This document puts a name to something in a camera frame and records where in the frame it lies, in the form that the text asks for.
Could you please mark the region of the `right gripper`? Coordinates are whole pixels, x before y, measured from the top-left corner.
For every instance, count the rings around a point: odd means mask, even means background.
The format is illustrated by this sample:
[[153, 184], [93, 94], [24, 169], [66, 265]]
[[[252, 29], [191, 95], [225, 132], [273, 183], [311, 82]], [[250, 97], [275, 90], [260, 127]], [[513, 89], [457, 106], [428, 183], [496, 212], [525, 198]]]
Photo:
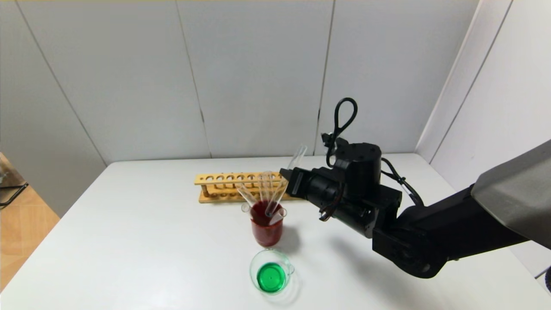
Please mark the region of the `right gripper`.
[[330, 206], [339, 196], [335, 171], [328, 167], [311, 170], [281, 168], [279, 173], [288, 181], [286, 193], [289, 196], [310, 202], [319, 209]]

